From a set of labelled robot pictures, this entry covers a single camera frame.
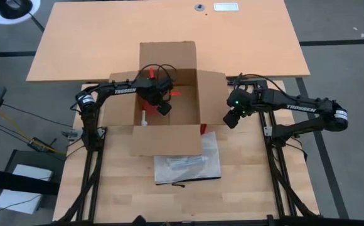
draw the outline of light wood desk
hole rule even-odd
[[[282,82],[277,84],[284,88]],[[278,110],[275,115],[279,124],[294,123],[289,110]],[[81,124],[77,115],[74,128]],[[241,119],[235,129],[209,126],[207,131],[216,132],[222,178],[183,183],[186,187],[181,188],[155,185],[153,158],[131,157],[131,126],[109,127],[95,222],[132,222],[138,215],[150,222],[253,220],[264,219],[267,214],[277,218],[259,115]],[[288,143],[300,147],[296,141]],[[81,145],[82,142],[74,144],[68,152]],[[303,153],[289,146],[283,152],[292,188],[310,210],[318,213]],[[80,191],[86,154],[81,149],[65,163],[54,220],[67,211]]]
[[[239,11],[214,10],[225,2]],[[150,0],[55,3],[27,81],[107,80],[162,41],[194,41],[199,70],[310,75],[283,0]]]

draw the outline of white circular object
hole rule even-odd
[[[40,8],[40,0],[31,0],[31,2],[33,3],[33,7],[28,14],[17,19],[6,19],[0,15],[0,24],[17,24],[29,19],[31,17],[31,14],[34,15]]]

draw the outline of yellow cable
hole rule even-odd
[[[4,119],[6,119],[6,120],[8,120],[11,124],[12,124],[12,126],[24,137],[24,138],[26,138],[28,141],[33,141],[34,143],[36,143],[37,145],[40,145],[41,147],[44,147],[44,148],[46,148],[46,149],[48,149],[48,150],[51,150],[51,151],[53,151],[54,153],[59,153],[57,150],[55,150],[55,149],[53,149],[53,148],[51,148],[51,147],[48,147],[48,146],[46,146],[46,145],[44,145],[44,144],[42,144],[42,143],[40,143],[40,142],[38,142],[38,141],[35,141],[35,140],[33,140],[32,138],[30,138],[29,136],[27,136],[24,132],[23,132],[23,130],[18,126],[18,124],[13,120],[13,119],[11,119],[9,116],[7,116],[6,114],[4,114],[4,113],[2,113],[2,112],[0,112],[0,116],[1,117],[3,117]]]

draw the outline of white object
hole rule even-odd
[[[239,11],[238,3],[214,3],[215,11]]]
[[[20,18],[17,19],[6,19],[3,18],[0,15],[0,24],[17,24],[17,23],[21,23],[23,21],[26,21],[27,19],[29,19],[31,17],[31,15],[34,15],[37,10],[40,8],[40,0],[31,0],[31,2],[33,3],[33,7],[31,8],[30,12]]]
[[[146,111],[143,110],[142,112],[142,122],[141,122],[142,126],[146,126],[147,125],[147,121],[146,121]]]
[[[52,171],[45,170],[37,167],[26,166],[18,164],[13,171],[14,175],[28,176],[30,178],[36,178],[48,181],[52,177]],[[6,208],[10,205],[25,202],[31,200],[30,202],[22,203],[19,205],[14,205],[9,207],[8,210],[14,210],[17,212],[33,214],[41,200],[41,195],[38,196],[37,193],[29,193],[23,191],[11,191],[3,190],[0,195],[0,208]]]
[[[155,156],[154,179],[157,185],[184,180],[221,178],[220,156],[215,132],[201,136],[200,156]]]

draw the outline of red object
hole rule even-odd
[[[200,125],[200,135],[203,135],[206,133],[207,124],[201,124]]]
[[[153,67],[150,67],[149,73],[150,73],[150,78],[154,78],[154,70],[153,70]]]
[[[144,101],[143,110],[146,111],[147,116],[150,116],[157,113],[157,106],[150,105],[147,101]]]
[[[174,92],[171,92],[170,94],[171,94],[171,96],[173,96],[173,95],[181,95],[181,92],[179,92],[179,91],[174,91]]]

